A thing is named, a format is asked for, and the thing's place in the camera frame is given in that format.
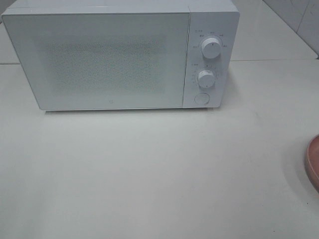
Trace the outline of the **upper white power knob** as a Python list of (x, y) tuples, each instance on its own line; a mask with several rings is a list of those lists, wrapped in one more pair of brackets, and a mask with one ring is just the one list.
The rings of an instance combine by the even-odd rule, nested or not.
[(200, 44), (204, 58), (214, 59), (221, 53), (221, 40), (217, 36), (208, 36)]

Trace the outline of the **lower white timer knob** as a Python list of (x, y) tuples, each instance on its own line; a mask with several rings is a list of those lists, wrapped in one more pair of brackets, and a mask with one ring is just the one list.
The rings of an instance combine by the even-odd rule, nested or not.
[(198, 73), (197, 83), (201, 88), (210, 88), (214, 85), (216, 76), (213, 71), (203, 70)]

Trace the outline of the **white microwave door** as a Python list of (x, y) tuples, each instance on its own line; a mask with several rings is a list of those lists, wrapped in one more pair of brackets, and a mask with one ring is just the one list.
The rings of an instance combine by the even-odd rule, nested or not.
[(6, 15), (42, 110), (180, 108), (189, 14)]

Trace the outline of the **round white door button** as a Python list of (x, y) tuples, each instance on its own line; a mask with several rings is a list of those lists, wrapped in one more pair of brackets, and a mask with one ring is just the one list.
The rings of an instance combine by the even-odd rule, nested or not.
[(199, 105), (206, 105), (209, 103), (210, 97), (207, 93), (200, 93), (195, 96), (194, 101)]

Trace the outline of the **pink round plate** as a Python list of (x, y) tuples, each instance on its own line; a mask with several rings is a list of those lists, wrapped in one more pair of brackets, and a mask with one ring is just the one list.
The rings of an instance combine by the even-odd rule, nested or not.
[(306, 174), (316, 189), (319, 191), (319, 135), (316, 135), (308, 144), (305, 157)]

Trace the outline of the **white microwave oven body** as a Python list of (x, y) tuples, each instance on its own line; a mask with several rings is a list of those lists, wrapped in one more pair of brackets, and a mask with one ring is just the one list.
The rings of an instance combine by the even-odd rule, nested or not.
[[(240, 17), (230, 0), (18, 0), (4, 11), (1, 19), (6, 15), (169, 13), (189, 14), (182, 106), (169, 109), (219, 107)], [(204, 58), (201, 52), (200, 44), (208, 36), (221, 40), (221, 53), (214, 59)], [(216, 81), (210, 88), (201, 88), (197, 83), (198, 73), (203, 70), (215, 73)], [(208, 104), (194, 101), (200, 93), (209, 94)]]

